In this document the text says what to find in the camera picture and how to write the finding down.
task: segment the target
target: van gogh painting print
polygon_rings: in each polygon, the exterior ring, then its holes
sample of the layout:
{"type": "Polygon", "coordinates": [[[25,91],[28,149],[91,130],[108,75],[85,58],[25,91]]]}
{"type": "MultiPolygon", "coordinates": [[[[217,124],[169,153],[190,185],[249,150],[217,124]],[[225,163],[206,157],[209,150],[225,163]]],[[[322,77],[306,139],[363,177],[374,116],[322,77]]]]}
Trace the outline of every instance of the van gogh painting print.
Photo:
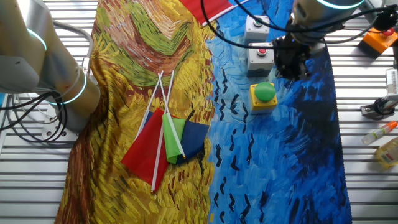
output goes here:
{"type": "MultiPolygon", "coordinates": [[[[244,6],[285,26],[292,0],[244,6]]],[[[245,22],[236,8],[212,24],[241,43],[245,22]]],[[[268,40],[282,35],[271,30],[268,40]]],[[[71,151],[56,223],[352,222],[327,49],[307,62],[306,80],[247,78],[246,51],[215,37],[179,0],[100,0],[93,38],[101,101],[71,151]],[[175,70],[170,112],[210,130],[204,150],[169,164],[151,192],[121,160],[152,94],[151,111],[164,109],[154,93],[162,70],[165,90],[175,70]],[[251,115],[249,87],[264,81],[274,83],[278,105],[251,115]]]]}

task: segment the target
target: small bottle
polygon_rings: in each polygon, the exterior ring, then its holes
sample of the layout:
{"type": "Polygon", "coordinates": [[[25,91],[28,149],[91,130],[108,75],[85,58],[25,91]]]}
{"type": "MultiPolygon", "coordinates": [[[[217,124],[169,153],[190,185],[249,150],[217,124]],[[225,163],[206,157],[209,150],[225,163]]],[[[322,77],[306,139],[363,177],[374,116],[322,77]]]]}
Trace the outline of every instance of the small bottle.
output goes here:
{"type": "Polygon", "coordinates": [[[380,163],[386,168],[398,164],[398,137],[380,146],[375,153],[380,163]]]}
{"type": "Polygon", "coordinates": [[[392,131],[394,128],[397,127],[397,125],[398,125],[397,121],[391,121],[390,123],[384,125],[383,127],[378,128],[372,131],[371,133],[365,135],[365,137],[362,138],[362,143],[365,145],[371,144],[377,139],[383,137],[383,135],[392,131]]]}

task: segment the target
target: red button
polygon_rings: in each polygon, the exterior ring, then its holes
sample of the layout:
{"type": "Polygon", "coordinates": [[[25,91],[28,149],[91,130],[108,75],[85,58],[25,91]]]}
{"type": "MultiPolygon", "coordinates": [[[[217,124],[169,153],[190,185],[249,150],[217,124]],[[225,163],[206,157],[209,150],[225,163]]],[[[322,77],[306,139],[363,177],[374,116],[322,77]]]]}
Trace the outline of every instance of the red button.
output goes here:
{"type": "Polygon", "coordinates": [[[260,57],[266,56],[266,53],[267,53],[267,49],[258,49],[257,50],[257,54],[260,57]]]}
{"type": "Polygon", "coordinates": [[[394,33],[394,29],[393,29],[393,28],[391,28],[391,29],[389,29],[389,30],[383,32],[383,34],[386,35],[386,36],[388,36],[388,37],[391,36],[393,33],[394,33]]]}

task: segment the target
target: green flag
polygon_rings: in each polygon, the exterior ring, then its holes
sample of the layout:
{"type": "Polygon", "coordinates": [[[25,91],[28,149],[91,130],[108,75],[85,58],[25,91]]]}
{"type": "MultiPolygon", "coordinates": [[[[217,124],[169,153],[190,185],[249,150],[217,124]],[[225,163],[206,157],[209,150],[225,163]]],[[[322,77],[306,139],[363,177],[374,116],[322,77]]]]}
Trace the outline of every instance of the green flag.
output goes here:
{"type": "Polygon", "coordinates": [[[163,130],[164,130],[164,143],[166,146],[167,161],[171,164],[177,163],[178,155],[182,154],[181,138],[184,131],[185,120],[172,118],[170,114],[164,114],[163,119],[163,130]]]}

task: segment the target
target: metal grating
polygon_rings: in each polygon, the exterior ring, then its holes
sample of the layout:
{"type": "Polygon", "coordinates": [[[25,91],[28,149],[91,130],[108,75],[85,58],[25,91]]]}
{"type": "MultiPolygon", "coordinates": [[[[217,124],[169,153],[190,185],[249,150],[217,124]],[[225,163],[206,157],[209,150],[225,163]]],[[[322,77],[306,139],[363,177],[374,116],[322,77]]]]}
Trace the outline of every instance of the metal grating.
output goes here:
{"type": "MultiPolygon", "coordinates": [[[[96,0],[46,0],[54,19],[81,27],[91,33],[96,13],[96,0]]],[[[365,28],[364,18],[347,22],[349,28],[365,28]]],[[[81,62],[88,42],[69,31],[56,29],[67,49],[81,62]]],[[[342,30],[326,37],[340,40],[358,31],[342,30]]],[[[385,71],[392,67],[392,50],[372,61],[356,49],[359,40],[329,45],[335,75],[338,115],[345,160],[346,180],[354,224],[398,223],[398,166],[381,173],[373,156],[374,150],[392,138],[386,137],[362,146],[360,139],[398,114],[382,121],[361,116],[359,107],[386,95],[385,71]]],[[[47,105],[40,109],[46,111],[47,105]]],[[[44,120],[35,110],[32,115],[44,120]]],[[[41,125],[25,120],[29,130],[41,135],[41,125]]],[[[19,139],[12,130],[0,135],[0,223],[53,223],[63,193],[70,148],[47,148],[19,139]]]]}

